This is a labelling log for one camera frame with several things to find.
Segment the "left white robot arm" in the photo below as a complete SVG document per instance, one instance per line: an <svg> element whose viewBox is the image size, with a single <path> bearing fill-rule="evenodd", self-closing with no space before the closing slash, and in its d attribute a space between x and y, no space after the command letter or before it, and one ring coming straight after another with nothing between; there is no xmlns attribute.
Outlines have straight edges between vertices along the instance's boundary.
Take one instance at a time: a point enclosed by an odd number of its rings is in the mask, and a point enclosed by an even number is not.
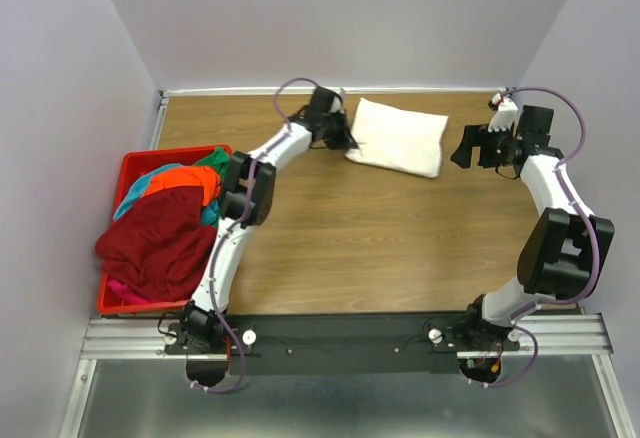
<svg viewBox="0 0 640 438"><path fill-rule="evenodd" d="M232 335L224 318L231 285L246 245L268 217L277 173L317 142L330 150L357 147L346 115L344 93L315 86L309 102L284 115L284 124L258 148L232 154L219 198L217 236L200 283L180 317L188 342L214 351Z"/></svg>

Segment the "white t shirt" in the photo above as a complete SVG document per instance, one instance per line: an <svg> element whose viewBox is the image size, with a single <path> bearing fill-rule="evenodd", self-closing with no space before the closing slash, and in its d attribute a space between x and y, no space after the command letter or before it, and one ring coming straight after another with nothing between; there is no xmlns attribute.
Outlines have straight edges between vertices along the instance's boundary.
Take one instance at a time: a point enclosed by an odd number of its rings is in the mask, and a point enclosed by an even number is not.
<svg viewBox="0 0 640 438"><path fill-rule="evenodd" d="M351 134L357 147L346 158L364 165L435 179L442 165L446 115L402 110L362 98Z"/></svg>

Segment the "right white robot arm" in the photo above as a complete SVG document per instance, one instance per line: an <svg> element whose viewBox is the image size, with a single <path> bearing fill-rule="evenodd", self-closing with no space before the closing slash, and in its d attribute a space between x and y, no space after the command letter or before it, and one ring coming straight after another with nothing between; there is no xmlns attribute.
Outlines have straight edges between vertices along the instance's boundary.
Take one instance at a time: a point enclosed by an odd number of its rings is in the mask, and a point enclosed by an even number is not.
<svg viewBox="0 0 640 438"><path fill-rule="evenodd" d="M465 127L451 156L461 168L479 152L479 166L514 170L529 190L539 214L516 265L514 278L467 307L456 335L480 350L502 341L525 316L547 304L575 304L591 295L615 228L586 206L568 176L567 160L550 146L553 110L517 105L507 97L490 104L487 124Z"/></svg>

